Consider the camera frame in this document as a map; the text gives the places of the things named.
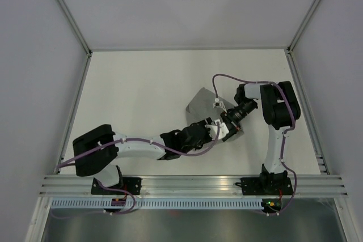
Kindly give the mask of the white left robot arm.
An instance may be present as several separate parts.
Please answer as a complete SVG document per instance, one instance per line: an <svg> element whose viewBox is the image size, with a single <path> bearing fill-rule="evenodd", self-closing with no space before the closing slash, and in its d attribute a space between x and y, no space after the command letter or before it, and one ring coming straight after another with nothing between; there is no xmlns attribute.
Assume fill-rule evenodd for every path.
<svg viewBox="0 0 363 242"><path fill-rule="evenodd" d="M124 181L114 160L147 158L164 161L201 156L226 134L225 123L211 118L182 130L148 138L128 137L113 131L110 124L100 125L73 140L75 172L78 177L93 177L111 194L119 194Z"/></svg>

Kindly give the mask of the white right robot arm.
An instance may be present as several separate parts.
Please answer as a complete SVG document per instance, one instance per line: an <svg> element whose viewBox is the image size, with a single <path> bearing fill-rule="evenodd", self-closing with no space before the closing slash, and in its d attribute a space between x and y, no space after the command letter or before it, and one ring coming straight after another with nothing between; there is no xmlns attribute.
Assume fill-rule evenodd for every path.
<svg viewBox="0 0 363 242"><path fill-rule="evenodd" d="M261 102L262 114L268 125L268 147L265 161L258 177L241 178L235 185L244 196L291 196L294 186L288 177L284 162L288 133L296 126L301 109L288 81L246 83L237 88L234 96L237 106L223 111L220 116L229 132L222 138L225 142L239 131L241 121Z"/></svg>

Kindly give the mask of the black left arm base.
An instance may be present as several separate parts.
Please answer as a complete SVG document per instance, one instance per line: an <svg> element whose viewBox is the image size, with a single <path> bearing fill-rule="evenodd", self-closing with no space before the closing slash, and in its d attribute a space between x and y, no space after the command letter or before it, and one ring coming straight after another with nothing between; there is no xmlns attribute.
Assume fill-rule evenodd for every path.
<svg viewBox="0 0 363 242"><path fill-rule="evenodd" d="M110 195L125 195L125 193L120 191L115 191L115 189L121 189L128 191L134 196L139 196L142 188L142 179L140 177L123 177L122 181L117 184L107 187L103 182L102 185L99 184L96 178L93 178L91 186L91 195L95 196L110 196Z"/></svg>

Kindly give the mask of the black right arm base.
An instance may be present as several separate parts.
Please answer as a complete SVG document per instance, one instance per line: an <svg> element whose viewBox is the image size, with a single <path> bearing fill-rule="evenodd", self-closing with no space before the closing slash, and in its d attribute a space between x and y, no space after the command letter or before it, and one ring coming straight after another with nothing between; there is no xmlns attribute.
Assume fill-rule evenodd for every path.
<svg viewBox="0 0 363 242"><path fill-rule="evenodd" d="M244 177L235 183L244 196L291 196L293 186L288 177Z"/></svg>

